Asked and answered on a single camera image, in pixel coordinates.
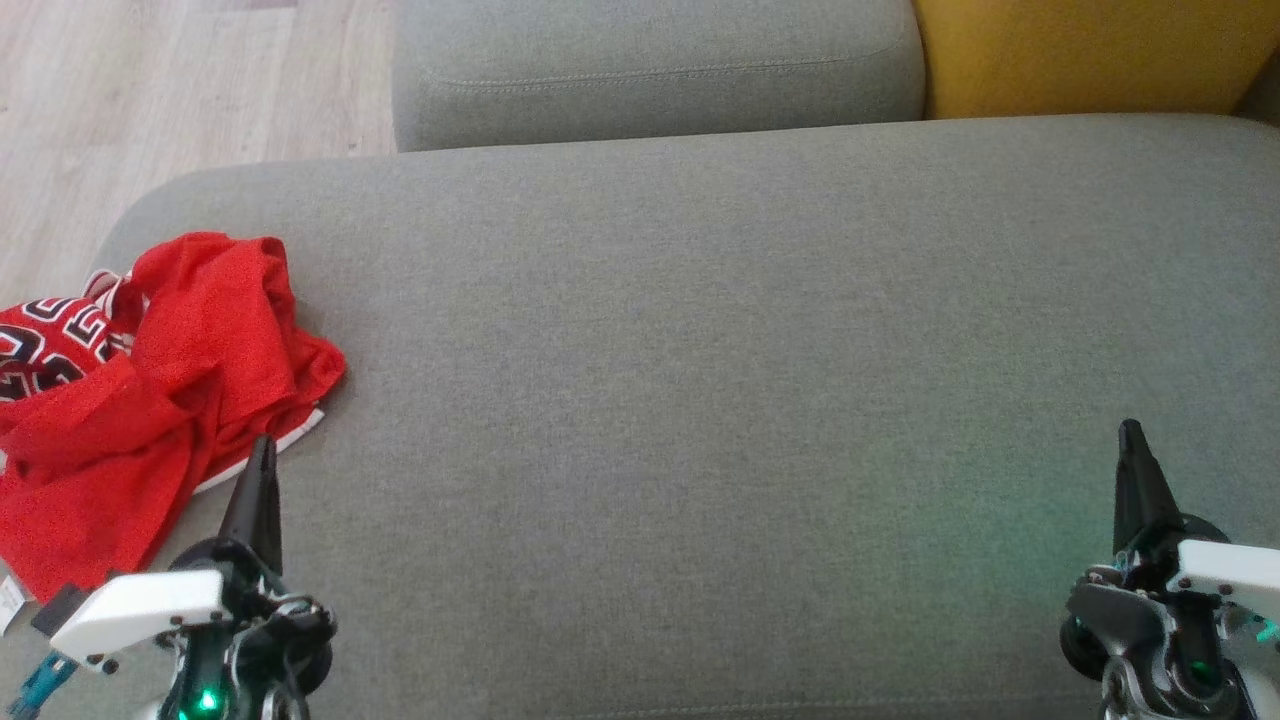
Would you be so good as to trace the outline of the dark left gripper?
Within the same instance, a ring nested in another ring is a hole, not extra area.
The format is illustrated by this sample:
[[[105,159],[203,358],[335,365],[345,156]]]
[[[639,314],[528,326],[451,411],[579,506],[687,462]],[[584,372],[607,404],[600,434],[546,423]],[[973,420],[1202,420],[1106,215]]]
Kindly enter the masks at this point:
[[[163,719],[308,719],[334,659],[335,614],[283,580],[276,442],[260,436],[218,532],[170,564],[214,570],[219,607],[163,633],[175,675]]]

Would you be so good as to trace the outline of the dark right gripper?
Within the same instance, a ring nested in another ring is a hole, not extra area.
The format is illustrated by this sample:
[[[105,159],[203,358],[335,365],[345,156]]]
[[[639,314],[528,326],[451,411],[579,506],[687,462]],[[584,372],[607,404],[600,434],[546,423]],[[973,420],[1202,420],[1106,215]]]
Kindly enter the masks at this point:
[[[1226,643],[1261,620],[1261,551],[1181,515],[1137,419],[1117,429],[1114,552],[1071,588],[1062,655],[1101,719],[1257,719],[1261,679]]]

